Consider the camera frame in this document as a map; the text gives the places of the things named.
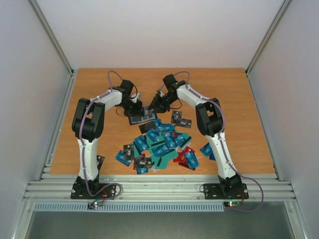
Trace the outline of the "dark blue card holder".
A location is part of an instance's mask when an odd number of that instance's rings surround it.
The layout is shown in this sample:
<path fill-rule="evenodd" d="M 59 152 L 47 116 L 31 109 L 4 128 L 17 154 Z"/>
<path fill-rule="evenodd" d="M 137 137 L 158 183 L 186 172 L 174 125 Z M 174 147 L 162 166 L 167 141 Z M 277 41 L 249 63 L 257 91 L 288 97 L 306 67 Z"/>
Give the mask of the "dark blue card holder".
<path fill-rule="evenodd" d="M 149 105 L 147 105 L 147 106 L 144 106 L 143 107 L 143 112 L 144 112 L 144 109 L 147 109 L 148 110 L 148 106 Z M 148 122 L 148 121 L 144 121 L 143 120 L 143 116 L 144 116 L 144 113 L 141 115 L 141 116 L 130 116 L 129 117 L 129 124 L 130 125 L 135 125 L 135 124 L 140 124 L 140 123 L 145 123 L 145 122 Z"/>

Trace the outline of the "blue vip card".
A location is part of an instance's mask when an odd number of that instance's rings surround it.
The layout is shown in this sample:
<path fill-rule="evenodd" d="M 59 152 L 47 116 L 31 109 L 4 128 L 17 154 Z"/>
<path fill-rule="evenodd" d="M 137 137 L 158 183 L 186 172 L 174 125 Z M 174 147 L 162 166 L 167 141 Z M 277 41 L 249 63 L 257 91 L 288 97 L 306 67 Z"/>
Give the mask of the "blue vip card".
<path fill-rule="evenodd" d="M 193 151 L 186 152 L 184 154 L 184 157 L 185 157 L 187 165 L 190 169 L 195 169 L 199 166 L 199 162 L 198 162 Z"/>

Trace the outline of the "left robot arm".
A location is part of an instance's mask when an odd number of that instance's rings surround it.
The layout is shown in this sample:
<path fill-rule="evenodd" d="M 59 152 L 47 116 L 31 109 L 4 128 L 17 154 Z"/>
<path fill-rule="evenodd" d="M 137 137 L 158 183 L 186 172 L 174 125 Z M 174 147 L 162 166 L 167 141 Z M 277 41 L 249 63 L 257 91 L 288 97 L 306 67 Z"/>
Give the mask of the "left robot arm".
<path fill-rule="evenodd" d="M 120 86 L 110 87 L 95 98 L 81 98 L 78 101 L 72 122 L 80 150 L 80 170 L 75 183 L 88 198 L 96 198 L 103 188 L 99 185 L 97 146 L 104 130 L 105 112 L 112 107 L 124 109 L 126 117 L 140 115 L 143 103 L 138 93 L 132 94 L 136 86 L 129 80 L 122 80 Z"/>

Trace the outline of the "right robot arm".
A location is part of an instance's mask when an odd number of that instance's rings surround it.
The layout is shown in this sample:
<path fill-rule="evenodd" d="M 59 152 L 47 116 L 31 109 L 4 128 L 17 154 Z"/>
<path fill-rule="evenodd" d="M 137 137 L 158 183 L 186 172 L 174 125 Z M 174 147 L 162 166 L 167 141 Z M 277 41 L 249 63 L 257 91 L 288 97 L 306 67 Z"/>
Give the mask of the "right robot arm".
<path fill-rule="evenodd" d="M 153 98 L 149 109 L 165 113 L 171 104 L 183 100 L 195 109 L 197 128 L 205 136 L 213 150 L 218 168 L 219 192 L 230 198 L 240 189 L 241 177 L 235 168 L 225 139 L 225 116 L 216 98 L 209 99 L 194 90 L 188 81 L 177 81 L 173 74 L 163 78 L 167 93 L 160 90 Z"/>

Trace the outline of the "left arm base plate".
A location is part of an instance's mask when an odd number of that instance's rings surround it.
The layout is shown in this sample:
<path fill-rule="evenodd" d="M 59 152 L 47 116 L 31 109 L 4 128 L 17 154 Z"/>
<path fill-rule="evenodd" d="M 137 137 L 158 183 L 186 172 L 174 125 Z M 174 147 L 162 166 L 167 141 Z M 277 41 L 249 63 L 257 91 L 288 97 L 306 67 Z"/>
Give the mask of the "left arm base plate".
<path fill-rule="evenodd" d="M 105 198 L 111 198 L 118 193 L 117 186 L 111 185 L 104 188 L 101 192 L 99 192 L 102 187 L 106 186 L 106 184 L 90 185 L 90 194 L 87 190 L 86 185 L 74 184 L 71 190 L 71 199 L 81 199 L 81 200 L 101 200 Z"/>

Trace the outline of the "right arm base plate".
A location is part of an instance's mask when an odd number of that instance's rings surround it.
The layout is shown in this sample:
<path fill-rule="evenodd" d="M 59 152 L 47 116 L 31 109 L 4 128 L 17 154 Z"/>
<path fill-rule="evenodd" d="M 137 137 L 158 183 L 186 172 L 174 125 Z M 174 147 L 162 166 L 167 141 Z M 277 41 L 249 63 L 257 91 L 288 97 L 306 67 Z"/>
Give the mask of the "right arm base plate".
<path fill-rule="evenodd" d="M 207 183 L 202 185 L 202 192 L 207 200 L 234 200 L 234 199 L 249 199 L 248 189 L 246 184 L 242 183 L 238 189 L 224 196 L 219 184 Z"/>

